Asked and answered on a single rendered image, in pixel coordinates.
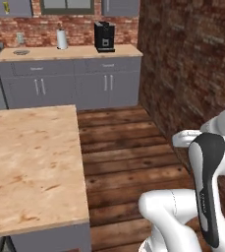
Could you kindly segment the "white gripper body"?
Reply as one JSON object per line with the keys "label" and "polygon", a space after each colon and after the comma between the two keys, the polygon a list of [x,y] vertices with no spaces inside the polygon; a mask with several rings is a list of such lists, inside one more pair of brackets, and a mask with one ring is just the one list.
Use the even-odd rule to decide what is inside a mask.
{"label": "white gripper body", "polygon": [[183,130],[172,137],[172,144],[176,148],[187,148],[190,143],[201,134],[199,130]]}

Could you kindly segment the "grey base cupboard run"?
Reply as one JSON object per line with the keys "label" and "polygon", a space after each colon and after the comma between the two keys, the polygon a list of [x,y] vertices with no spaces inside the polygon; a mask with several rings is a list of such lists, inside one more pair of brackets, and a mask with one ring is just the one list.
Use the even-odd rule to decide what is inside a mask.
{"label": "grey base cupboard run", "polygon": [[[15,55],[15,50],[29,50]],[[10,108],[73,104],[79,110],[139,101],[142,53],[130,44],[99,53],[94,46],[5,48],[0,79]]]}

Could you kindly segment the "black coffee machine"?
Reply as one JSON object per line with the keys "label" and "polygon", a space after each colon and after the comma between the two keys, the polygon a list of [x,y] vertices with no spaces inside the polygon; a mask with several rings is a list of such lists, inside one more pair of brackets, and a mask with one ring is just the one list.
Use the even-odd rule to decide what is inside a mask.
{"label": "black coffee machine", "polygon": [[115,25],[110,22],[94,23],[94,46],[98,52],[114,52]]}

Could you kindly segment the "white paper towel roll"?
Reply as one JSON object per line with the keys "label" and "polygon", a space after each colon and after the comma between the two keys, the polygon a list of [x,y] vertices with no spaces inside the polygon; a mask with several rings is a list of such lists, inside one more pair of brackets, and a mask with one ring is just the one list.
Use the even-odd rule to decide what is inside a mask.
{"label": "white paper towel roll", "polygon": [[61,50],[67,49],[68,43],[66,38],[66,32],[62,28],[60,23],[57,24],[56,37],[57,37],[57,48]]}

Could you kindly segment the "grey island base panel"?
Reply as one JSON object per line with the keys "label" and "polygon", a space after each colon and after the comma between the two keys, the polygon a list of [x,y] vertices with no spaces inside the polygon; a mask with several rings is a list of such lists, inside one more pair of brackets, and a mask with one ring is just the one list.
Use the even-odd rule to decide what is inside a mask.
{"label": "grey island base panel", "polygon": [[55,227],[11,236],[17,252],[91,252],[89,223]]}

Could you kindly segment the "dark framed window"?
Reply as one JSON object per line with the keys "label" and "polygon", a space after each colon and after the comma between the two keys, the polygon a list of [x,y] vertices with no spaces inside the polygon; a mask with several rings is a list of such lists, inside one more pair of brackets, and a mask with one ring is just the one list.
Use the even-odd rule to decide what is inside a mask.
{"label": "dark framed window", "polygon": [[94,0],[40,0],[42,15],[93,15]]}

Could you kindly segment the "grey wall cupboard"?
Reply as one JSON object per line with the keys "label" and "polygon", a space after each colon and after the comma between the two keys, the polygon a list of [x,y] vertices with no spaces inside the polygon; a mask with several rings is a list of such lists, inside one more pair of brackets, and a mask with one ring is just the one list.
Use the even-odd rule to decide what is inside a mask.
{"label": "grey wall cupboard", "polygon": [[101,0],[101,13],[105,17],[136,17],[140,0]]}
{"label": "grey wall cupboard", "polygon": [[1,18],[30,18],[31,0],[0,0]]}

